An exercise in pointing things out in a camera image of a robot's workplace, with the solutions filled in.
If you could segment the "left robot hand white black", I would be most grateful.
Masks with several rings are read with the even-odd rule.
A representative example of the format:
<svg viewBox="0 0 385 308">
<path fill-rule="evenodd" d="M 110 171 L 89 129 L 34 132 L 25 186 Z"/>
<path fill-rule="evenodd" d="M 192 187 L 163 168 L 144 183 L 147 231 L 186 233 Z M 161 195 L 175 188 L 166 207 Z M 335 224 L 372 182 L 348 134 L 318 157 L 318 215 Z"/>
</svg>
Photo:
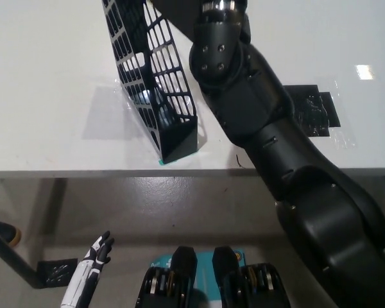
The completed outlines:
<svg viewBox="0 0 385 308">
<path fill-rule="evenodd" d="M 60 304 L 66 307 L 89 307 L 104 265 L 111 260 L 114 238 L 106 231 L 89 248 L 84 258 L 78 263 Z"/>
</svg>

